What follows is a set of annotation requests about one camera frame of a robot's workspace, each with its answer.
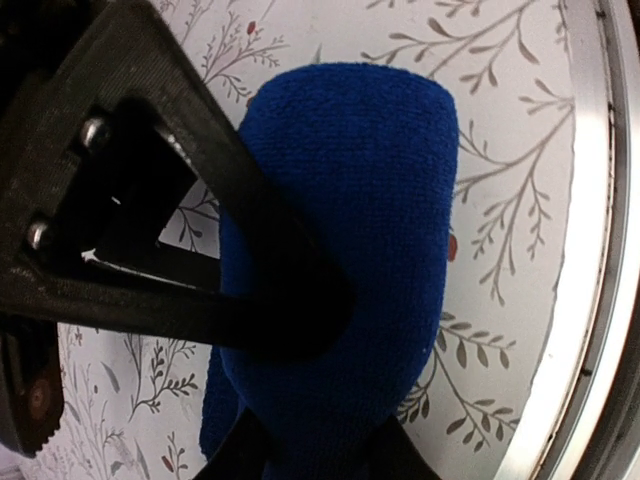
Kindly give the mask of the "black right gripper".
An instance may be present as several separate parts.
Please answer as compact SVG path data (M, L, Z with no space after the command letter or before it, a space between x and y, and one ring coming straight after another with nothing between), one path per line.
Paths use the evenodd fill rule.
M32 135L24 125L34 101L83 36L102 4L88 1L4 1L1 4L1 443L34 457L59 426L62 390L58 380L54 321L18 312L15 293L33 294L23 261L26 247L64 253L77 267L84 251L109 251L107 218L115 205L66 231L35 210L15 210L9 193L21 177L35 179L43 168L22 161Z

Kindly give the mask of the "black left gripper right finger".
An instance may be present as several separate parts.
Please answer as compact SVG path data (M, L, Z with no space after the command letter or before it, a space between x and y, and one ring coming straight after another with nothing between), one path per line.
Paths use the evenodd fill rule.
M355 479L440 479L394 415L367 421L360 436Z

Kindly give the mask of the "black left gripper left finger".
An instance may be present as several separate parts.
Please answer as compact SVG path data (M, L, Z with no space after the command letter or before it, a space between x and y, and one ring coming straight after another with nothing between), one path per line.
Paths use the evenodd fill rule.
M269 456L268 432L244 409L215 454L194 480L259 480Z

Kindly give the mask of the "blue towel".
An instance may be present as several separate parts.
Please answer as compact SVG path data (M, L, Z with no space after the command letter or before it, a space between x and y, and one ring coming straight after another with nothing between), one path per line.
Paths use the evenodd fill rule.
M239 133L356 288L324 355L276 365L210 355L199 443L244 409L270 437L267 479L355 479L367 421L394 415L433 349L449 250L458 122L451 94L406 70L316 64L274 77Z

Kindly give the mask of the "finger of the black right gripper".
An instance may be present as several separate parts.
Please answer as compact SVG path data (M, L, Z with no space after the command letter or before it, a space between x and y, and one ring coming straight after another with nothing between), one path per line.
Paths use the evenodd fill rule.
M298 359L354 303L151 3L2 3L3 315Z

